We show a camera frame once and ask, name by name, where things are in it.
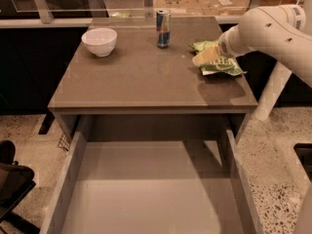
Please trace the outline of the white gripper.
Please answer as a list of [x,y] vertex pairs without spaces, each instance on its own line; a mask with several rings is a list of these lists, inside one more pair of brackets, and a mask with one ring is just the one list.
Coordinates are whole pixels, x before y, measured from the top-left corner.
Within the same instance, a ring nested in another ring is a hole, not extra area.
[[241,39],[238,26],[233,26],[220,35],[218,46],[210,46],[200,52],[192,59],[192,62],[195,65],[203,65],[218,60],[220,55],[235,58],[244,55],[247,51],[248,48]]

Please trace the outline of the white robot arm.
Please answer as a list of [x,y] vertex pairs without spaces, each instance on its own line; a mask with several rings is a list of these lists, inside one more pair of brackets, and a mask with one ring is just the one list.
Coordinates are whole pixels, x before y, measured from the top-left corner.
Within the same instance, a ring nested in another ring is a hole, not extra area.
[[217,45],[197,54],[201,66],[220,56],[235,58],[254,51],[274,58],[309,87],[312,86],[311,2],[259,6],[246,11],[237,25],[223,32]]

